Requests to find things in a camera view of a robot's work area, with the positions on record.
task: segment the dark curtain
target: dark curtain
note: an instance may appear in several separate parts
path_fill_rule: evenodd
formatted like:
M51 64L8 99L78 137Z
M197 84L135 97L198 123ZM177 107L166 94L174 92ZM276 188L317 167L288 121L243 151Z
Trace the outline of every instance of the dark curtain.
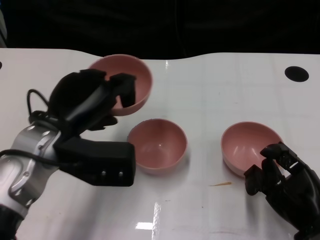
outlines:
M320 0L1 0L12 48L178 59L320 53Z

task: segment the screw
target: screw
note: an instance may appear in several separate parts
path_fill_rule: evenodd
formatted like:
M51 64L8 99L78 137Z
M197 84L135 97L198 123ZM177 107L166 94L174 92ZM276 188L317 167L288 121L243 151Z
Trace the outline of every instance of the screw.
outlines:
M34 128L35 128L35 126L30 126L30 127L27 128L27 130L29 131L29 130L32 130Z
M33 199L30 199L27 203L26 203L26 207L29 207L32 203L34 202L34 200Z
M21 189L19 189L19 190L15 193L16 196L19 196L20 194L21 194Z
M42 133L42 136L47 136L50 133L50 131L45 131L44 133Z

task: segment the small stick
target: small stick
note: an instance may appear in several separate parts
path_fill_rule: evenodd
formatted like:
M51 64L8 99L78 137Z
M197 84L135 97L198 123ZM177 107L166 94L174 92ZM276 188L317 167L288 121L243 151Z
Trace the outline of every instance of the small stick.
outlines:
M216 185L209 185L209 187L223 186L223 185L231 185L231 184L232 184L232 182L227 181L227 182L219 183L219 184L216 184Z

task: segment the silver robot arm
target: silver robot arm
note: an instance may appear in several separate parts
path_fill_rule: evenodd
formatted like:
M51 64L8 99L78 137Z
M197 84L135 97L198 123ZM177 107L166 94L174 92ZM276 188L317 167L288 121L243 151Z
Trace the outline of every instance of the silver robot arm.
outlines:
M56 161L53 145L59 136L59 132L31 125L17 135L11 148ZM0 239L14 239L30 206L41 196L57 169L18 155L0 158Z

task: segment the bowl rim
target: bowl rim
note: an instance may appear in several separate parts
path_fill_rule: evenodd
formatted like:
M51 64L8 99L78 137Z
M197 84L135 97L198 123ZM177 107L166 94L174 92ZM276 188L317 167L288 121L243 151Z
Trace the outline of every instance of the bowl rim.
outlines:
M130 134L132 133L132 131L133 131L136 127L138 127L139 125L141 125L141 124L143 124L143 123L145 123L145 122L149 122L149 121L164 121L164 122L168 122L168 123L173 124L173 125L175 125L176 127L178 127L178 129L183 133L183 136L184 136L184 139L185 139L185 149L184 149L181 157L180 157L177 161L175 161L173 164L171 164L171 165L169 165L169 166L165 166L165 167L147 167L147 166L144 166L144 165L138 163L138 162L137 162L137 159L135 160L135 163L136 163L139 167L144 168L144 169L147 169L147 170L164 170L164 169L169 169L169 168L177 165L177 164L184 158L184 156L186 155L186 152L187 152L187 150L188 150L188 139L187 139L187 136L186 136L184 130L183 130L178 124L174 123L173 121L170 121L170 120L167 120L167 119L163 119L163 118L151 118L151 119L148 119L148 120L144 120L144 121L140 122L139 124L137 124L136 126L134 126L134 128L131 129L131 131L130 131L129 134L128 134L128 137L126 138L127 142L129 143L129 141L128 141L128 140L129 140L129 136L130 136Z
M152 86L153 86L153 76L152 76L152 73L150 71L150 68L148 67L148 65L142 61L142 59L138 58L138 57L135 57L135 56L132 56L132 55L128 55L128 54L111 54L111 55L107 55L107 56L104 56L104 57L100 57L98 60L94 61L89 67L88 69L92 69L92 66L104 59L107 59L107 58L110 58L110 57L129 57L131 59L135 59L135 60L138 60L140 63L142 63L142 65L145 66L145 69L147 70L148 74L150 75L150 89L149 89L149 92L147 95L145 95L143 97L143 99L141 99L139 102L136 102L135 104L133 104L132 106L128 106L128 107L116 107L116 108L112 108L112 110L121 110L121 109L126 109L126 110L129 110L131 108L134 108L135 106L139 105L140 103L142 103L143 101L145 101L146 99L148 99L148 97L150 96L150 93L151 93L151 90L152 90Z
M223 161L226 161L225 160L225 157L226 156L226 153L224 151L224 148L223 148L223 139L225 137L225 134L227 133L227 131L229 131L232 127L236 126L236 125L241 125L241 124L256 124L256 125L260 125L260 126L263 126L269 130L271 130L272 132L275 133L275 135L280 139L281 142L284 142L281 138L281 136L275 131L273 130L271 127L265 125L265 124L262 124L262 123L259 123L259 122L256 122L256 121L240 121L240 122L237 122L235 124L232 124L231 126L229 126L222 134L221 136L221 140L220 140L220 147L221 147L221 151L222 151L222 158L223 158ZM243 171L245 172L246 170L245 169L242 169L242 168L239 168L237 166L235 166L234 164L232 164L229 160L227 160L234 168L236 168L237 170L240 170L240 171Z

